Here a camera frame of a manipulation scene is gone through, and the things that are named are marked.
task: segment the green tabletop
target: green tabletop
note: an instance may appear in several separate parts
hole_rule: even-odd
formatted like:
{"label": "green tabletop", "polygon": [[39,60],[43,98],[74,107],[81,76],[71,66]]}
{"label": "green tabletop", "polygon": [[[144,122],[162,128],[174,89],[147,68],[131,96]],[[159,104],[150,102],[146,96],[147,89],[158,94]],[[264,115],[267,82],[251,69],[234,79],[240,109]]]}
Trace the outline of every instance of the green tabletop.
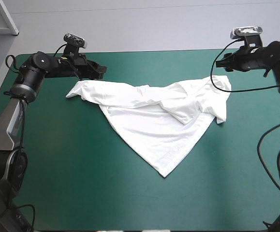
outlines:
{"label": "green tabletop", "polygon": [[[91,53],[107,66],[105,81],[163,87],[209,76],[220,50]],[[18,64],[29,55],[19,55]],[[227,74],[233,89],[274,85],[264,71]],[[0,113],[15,74],[0,89]],[[256,146],[280,123],[276,89],[233,93],[227,121],[210,125],[190,154],[162,178],[111,128],[98,105],[65,95],[78,80],[45,79],[27,108],[29,166],[15,202],[36,206],[37,230],[254,230],[280,214],[280,193],[261,166]],[[278,179],[280,129],[263,156]],[[31,219],[31,211],[23,209]]]}

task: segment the cable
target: cable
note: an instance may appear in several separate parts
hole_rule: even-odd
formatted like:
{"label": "cable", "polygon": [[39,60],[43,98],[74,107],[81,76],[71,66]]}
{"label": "cable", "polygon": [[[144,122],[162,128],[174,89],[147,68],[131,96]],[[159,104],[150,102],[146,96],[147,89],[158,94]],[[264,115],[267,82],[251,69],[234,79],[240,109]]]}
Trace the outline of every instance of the cable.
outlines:
{"label": "cable", "polygon": [[[13,68],[16,69],[16,70],[18,70],[18,71],[14,71],[14,70],[11,68],[11,66],[9,65],[9,63],[8,63],[9,57],[12,57],[12,59],[13,59]],[[14,72],[14,73],[17,73],[17,74],[21,75],[21,78],[24,79],[23,74],[20,72],[19,68],[17,68],[17,66],[16,66],[16,57],[15,57],[14,55],[7,55],[7,56],[6,56],[6,58],[5,58],[5,65],[9,68],[9,70],[11,70],[11,71]]]}
{"label": "cable", "polygon": [[54,57],[57,55],[57,52],[62,48],[62,47],[64,47],[64,46],[67,46],[67,44],[65,43],[65,44],[63,44],[62,46],[60,46],[58,49],[57,49],[57,51],[55,52],[55,54],[53,55]]}
{"label": "cable", "polygon": [[76,67],[68,60],[66,59],[61,59],[61,62],[66,62],[69,64],[70,68],[73,70],[74,74],[76,75],[77,78],[79,78],[80,80],[83,80],[81,74],[78,72],[78,70],[76,69]]}
{"label": "cable", "polygon": [[21,205],[21,206],[18,206],[16,207],[17,209],[20,209],[20,208],[24,208],[24,207],[31,207],[32,209],[32,223],[31,223],[31,228],[32,228],[32,232],[34,232],[34,222],[35,222],[35,207],[34,205],[32,204],[24,204],[24,205]]}
{"label": "cable", "polygon": [[270,132],[272,132],[273,130],[277,129],[278,127],[280,127],[280,124],[272,127],[271,129],[269,129],[268,131],[266,131],[259,139],[258,145],[257,145],[257,154],[259,157],[260,162],[262,163],[266,173],[268,174],[268,176],[270,177],[270,179],[272,180],[272,182],[274,183],[274,185],[279,189],[280,191],[280,186],[278,185],[278,183],[275,181],[275,179],[273,178],[272,174],[270,173],[270,171],[268,170],[264,160],[262,159],[261,156],[261,151],[260,151],[260,147],[261,147],[261,143],[263,141],[263,139],[265,138],[266,135],[268,135]]}
{"label": "cable", "polygon": [[234,40],[233,42],[229,43],[217,56],[216,58],[214,59],[213,61],[213,64],[212,64],[212,67],[211,67],[211,72],[210,72],[210,78],[211,78],[211,82],[213,84],[213,86],[220,90],[220,91],[223,91],[223,92],[227,92],[227,93],[241,93],[241,92],[250,92],[250,91],[257,91],[257,90],[265,90],[265,89],[270,89],[270,88],[277,88],[277,87],[280,87],[280,86],[268,86],[268,87],[262,87],[262,88],[251,88],[251,89],[242,89],[242,90],[225,90],[225,89],[222,89],[222,88],[219,88],[215,85],[214,81],[213,81],[213,69],[214,69],[214,65],[218,59],[218,57],[227,49],[227,47],[229,47],[230,45],[236,43],[236,42],[239,42],[239,41],[243,41],[242,39],[238,39],[238,40]]}
{"label": "cable", "polygon": [[[19,160],[19,155],[20,155],[20,153],[22,152],[22,149],[23,149],[23,141],[24,141],[24,132],[25,132],[25,105],[24,105],[24,101],[26,101],[27,104],[28,104],[28,102],[27,102],[24,95],[16,95],[16,94],[10,93],[8,91],[4,92],[3,94],[11,96],[11,98],[18,99],[19,103],[20,103],[20,106],[21,106],[22,129],[21,129],[21,134],[20,134],[20,142],[19,142],[18,152],[17,152],[16,159],[15,159],[15,162],[14,162],[14,167],[16,167],[17,163],[18,163],[18,160]],[[12,176],[11,190],[12,190],[12,187],[14,186],[14,179],[15,179],[15,171],[14,171],[13,176]],[[7,199],[7,206],[10,207],[10,204],[11,204],[11,194],[9,194],[9,197]]]}
{"label": "cable", "polygon": [[267,228],[268,230],[269,230],[270,227],[272,226],[271,223],[267,223],[267,222],[265,222],[265,221],[263,221],[262,223],[266,226],[266,228]]}

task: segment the white t-shirt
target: white t-shirt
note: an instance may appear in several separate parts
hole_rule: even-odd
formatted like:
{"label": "white t-shirt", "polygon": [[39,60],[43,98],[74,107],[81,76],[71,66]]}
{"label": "white t-shirt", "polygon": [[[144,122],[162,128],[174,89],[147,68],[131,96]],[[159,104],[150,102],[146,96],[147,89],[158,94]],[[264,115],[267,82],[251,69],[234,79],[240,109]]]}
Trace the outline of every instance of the white t-shirt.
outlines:
{"label": "white t-shirt", "polygon": [[[231,90],[227,76],[213,76],[216,86]],[[122,139],[163,177],[188,155],[217,117],[226,120],[230,93],[216,89],[210,78],[166,87],[79,81],[67,98],[80,95],[96,103]]]}

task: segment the fabric fold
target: fabric fold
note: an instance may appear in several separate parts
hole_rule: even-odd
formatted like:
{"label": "fabric fold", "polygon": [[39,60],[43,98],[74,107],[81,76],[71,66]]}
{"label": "fabric fold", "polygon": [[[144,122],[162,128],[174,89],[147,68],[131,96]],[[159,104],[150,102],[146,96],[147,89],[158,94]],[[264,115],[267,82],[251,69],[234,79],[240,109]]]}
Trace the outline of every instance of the fabric fold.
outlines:
{"label": "fabric fold", "polygon": [[[213,76],[213,81],[231,90],[227,76]],[[98,104],[121,138],[163,177],[188,155],[215,117],[217,123],[226,120],[229,97],[209,77],[166,87],[79,81],[66,97],[76,95]]]}

